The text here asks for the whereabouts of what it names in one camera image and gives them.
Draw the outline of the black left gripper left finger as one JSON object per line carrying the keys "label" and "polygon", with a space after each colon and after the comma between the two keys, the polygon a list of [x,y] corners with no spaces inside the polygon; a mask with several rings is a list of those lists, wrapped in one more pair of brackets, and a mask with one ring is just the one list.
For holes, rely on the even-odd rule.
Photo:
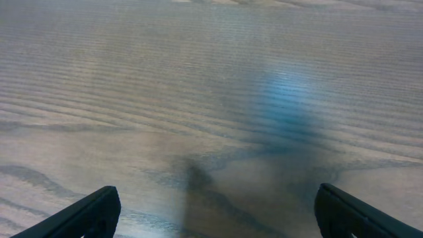
{"label": "black left gripper left finger", "polygon": [[116,187],[104,186],[11,238],[113,238],[120,212]]}

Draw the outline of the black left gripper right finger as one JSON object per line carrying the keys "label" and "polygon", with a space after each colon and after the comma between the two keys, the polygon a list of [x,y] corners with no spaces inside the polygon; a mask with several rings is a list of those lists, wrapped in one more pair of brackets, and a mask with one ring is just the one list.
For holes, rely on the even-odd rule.
{"label": "black left gripper right finger", "polygon": [[329,183],[320,185],[314,212],[323,238],[422,238],[420,230]]}

